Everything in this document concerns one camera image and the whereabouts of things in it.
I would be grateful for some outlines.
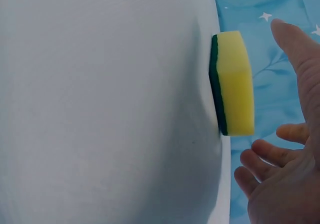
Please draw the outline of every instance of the finger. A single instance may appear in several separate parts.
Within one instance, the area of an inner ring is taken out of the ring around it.
[[[245,150],[242,152],[240,160],[241,163],[260,181],[270,178],[276,172],[274,166],[261,160],[252,150]]]
[[[251,172],[243,166],[238,167],[234,172],[236,182],[249,199],[251,194],[258,187],[259,182],[255,179]]]
[[[272,22],[271,30],[296,72],[301,108],[320,169],[320,45],[298,27],[279,20]]]
[[[297,142],[302,145],[304,145],[309,138],[309,129],[305,123],[285,124],[280,126],[276,131],[276,135],[281,139]]]
[[[284,167],[298,156],[293,150],[276,147],[265,140],[256,140],[251,149],[263,160],[278,167]]]

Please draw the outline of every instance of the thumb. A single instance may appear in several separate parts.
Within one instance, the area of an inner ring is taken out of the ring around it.
[[[272,22],[271,30],[296,72],[300,104],[320,169],[320,45],[297,26],[280,20]]]

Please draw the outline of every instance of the kitchen sponge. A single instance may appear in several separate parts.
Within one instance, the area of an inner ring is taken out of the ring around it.
[[[209,78],[218,125],[223,135],[253,135],[252,71],[240,32],[224,32],[211,42]]]

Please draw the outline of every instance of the palm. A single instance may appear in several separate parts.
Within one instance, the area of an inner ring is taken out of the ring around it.
[[[309,137],[304,124],[286,125],[277,133],[283,139],[301,144],[305,144]],[[250,150],[242,153],[241,161],[244,167],[236,170],[235,177],[249,198],[252,223],[259,223],[262,219],[263,223],[274,224],[317,221],[320,192],[309,193],[309,190],[320,186],[320,172],[315,169],[308,143],[303,150],[289,150],[258,140]]]

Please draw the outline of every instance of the blue fabric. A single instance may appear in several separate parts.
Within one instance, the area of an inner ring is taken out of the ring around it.
[[[253,70],[255,136],[231,139],[232,171],[240,166],[240,153],[252,141],[264,138],[286,148],[301,148],[275,136],[283,123],[304,122],[295,73],[286,55],[276,45],[270,22],[280,18],[298,25],[320,41],[320,0],[216,0],[221,31],[239,30],[247,46]],[[230,223],[247,224],[247,199],[232,177]]]

